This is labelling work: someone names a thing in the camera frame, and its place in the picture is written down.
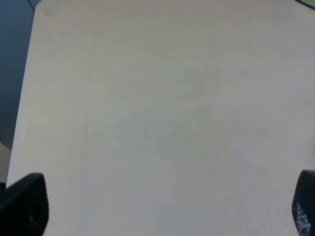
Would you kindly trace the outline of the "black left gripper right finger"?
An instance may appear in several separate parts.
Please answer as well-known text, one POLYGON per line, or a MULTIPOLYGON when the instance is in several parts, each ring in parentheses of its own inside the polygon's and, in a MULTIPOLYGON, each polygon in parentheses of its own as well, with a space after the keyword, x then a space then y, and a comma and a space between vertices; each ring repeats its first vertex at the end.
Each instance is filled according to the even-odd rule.
POLYGON ((297 180, 292 216, 300 236, 315 235, 315 171, 303 170, 297 180))

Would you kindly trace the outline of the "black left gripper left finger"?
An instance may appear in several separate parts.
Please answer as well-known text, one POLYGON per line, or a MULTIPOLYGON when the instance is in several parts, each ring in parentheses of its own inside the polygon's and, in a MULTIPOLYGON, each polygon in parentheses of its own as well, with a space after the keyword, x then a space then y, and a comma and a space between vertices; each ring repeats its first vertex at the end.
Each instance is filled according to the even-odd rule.
POLYGON ((49 220, 49 203, 42 173, 30 173, 9 187, 0 183, 0 234, 42 236, 49 220))

